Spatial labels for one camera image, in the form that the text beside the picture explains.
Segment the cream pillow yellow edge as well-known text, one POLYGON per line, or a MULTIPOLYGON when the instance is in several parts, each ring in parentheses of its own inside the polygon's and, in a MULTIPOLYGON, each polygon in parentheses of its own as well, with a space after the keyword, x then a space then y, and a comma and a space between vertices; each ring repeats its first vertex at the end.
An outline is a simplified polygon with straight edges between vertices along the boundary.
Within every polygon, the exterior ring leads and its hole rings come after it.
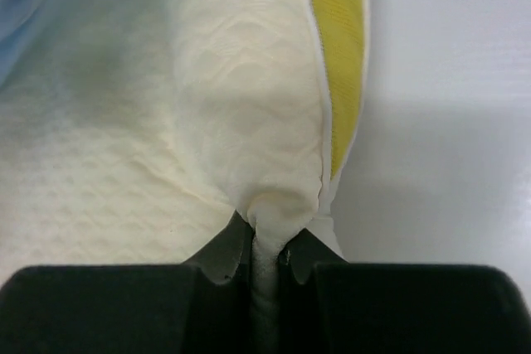
POLYGON ((279 340, 277 258, 330 206, 363 105, 368 0, 46 0, 1 81, 1 278, 170 263, 238 212, 251 332, 279 340))

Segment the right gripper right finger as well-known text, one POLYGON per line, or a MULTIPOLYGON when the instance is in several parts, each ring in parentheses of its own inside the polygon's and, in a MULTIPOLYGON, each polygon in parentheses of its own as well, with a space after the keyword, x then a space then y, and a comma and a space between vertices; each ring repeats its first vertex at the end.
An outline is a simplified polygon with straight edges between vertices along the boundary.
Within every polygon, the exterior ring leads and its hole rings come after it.
POLYGON ((489 266, 351 264, 300 232, 283 249, 283 353, 527 353, 530 315, 489 266))

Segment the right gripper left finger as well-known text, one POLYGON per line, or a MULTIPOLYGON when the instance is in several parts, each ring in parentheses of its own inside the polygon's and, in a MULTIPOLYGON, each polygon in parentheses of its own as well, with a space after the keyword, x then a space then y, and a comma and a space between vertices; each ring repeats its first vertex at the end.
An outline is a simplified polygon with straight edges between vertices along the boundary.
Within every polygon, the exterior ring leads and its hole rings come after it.
POLYGON ((245 353, 251 227, 181 264, 30 266, 1 288, 4 353, 245 353))

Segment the light blue pillowcase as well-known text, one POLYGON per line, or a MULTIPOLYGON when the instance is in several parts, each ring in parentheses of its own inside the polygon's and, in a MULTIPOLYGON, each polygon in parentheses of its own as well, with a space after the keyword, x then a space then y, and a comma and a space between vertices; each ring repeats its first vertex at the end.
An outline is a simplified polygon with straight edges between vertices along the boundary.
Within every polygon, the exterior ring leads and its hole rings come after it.
POLYGON ((46 0, 1 0, 1 81, 5 81, 35 34, 46 0))

